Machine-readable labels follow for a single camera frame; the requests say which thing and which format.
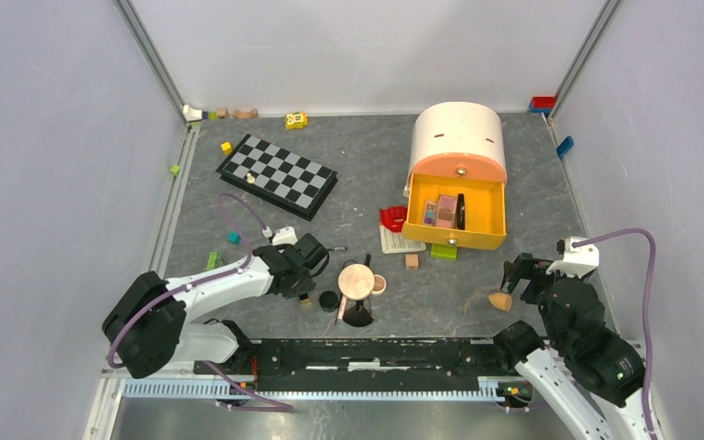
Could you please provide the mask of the round pink powder compact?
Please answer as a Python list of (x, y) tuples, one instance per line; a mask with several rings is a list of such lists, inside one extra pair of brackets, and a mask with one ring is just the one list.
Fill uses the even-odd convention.
[(387, 281), (383, 276), (374, 274), (370, 267), (355, 263), (341, 270), (337, 285), (340, 292), (349, 300), (362, 301), (370, 295), (384, 293)]

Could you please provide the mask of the black mascara tube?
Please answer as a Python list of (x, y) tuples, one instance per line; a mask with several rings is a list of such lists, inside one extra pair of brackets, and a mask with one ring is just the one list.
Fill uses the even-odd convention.
[(456, 198), (455, 220), (455, 228), (457, 230), (466, 229), (466, 197), (463, 193), (459, 193)]

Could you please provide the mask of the pink blush palette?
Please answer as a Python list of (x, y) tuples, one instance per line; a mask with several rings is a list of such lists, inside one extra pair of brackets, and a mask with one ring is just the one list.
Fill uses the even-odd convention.
[(452, 229), (456, 225), (457, 198), (440, 194), (436, 204), (435, 226)]

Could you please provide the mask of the round drawer organizer box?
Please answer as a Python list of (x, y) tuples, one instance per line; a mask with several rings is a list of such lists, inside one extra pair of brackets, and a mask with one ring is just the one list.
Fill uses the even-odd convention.
[[(507, 180), (502, 122), (495, 111), (470, 102), (428, 107), (412, 131), (404, 236), (457, 248), (499, 248), (507, 236)], [(459, 193), (466, 197), (465, 230), (423, 224), (426, 201)]]

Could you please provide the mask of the colourful eyeshadow palette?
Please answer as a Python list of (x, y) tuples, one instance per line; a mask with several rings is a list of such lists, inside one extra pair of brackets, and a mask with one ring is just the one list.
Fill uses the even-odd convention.
[(423, 209), (423, 224), (426, 226), (436, 226), (437, 203), (426, 201)]

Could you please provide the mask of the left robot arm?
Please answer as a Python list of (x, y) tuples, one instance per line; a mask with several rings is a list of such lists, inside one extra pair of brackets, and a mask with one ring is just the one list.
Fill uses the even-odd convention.
[(240, 373), (251, 361), (244, 337), (232, 324), (209, 324), (204, 318), (246, 299), (306, 295), (328, 261), (329, 252), (318, 239), (297, 237), (286, 227), (267, 245), (217, 269), (169, 279), (154, 270), (144, 272), (102, 323), (110, 343), (106, 362), (134, 379), (185, 361), (209, 361)]

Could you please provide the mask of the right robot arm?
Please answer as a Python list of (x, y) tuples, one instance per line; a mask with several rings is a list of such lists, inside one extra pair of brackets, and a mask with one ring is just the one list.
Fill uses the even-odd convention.
[(557, 260), (522, 253), (504, 262), (501, 289), (527, 281), (521, 299), (537, 307), (546, 336), (523, 321), (509, 325), (493, 338), (493, 363), (528, 381), (576, 439), (657, 439), (652, 355), (606, 325), (588, 282), (600, 265), (597, 242), (571, 236), (558, 241)]

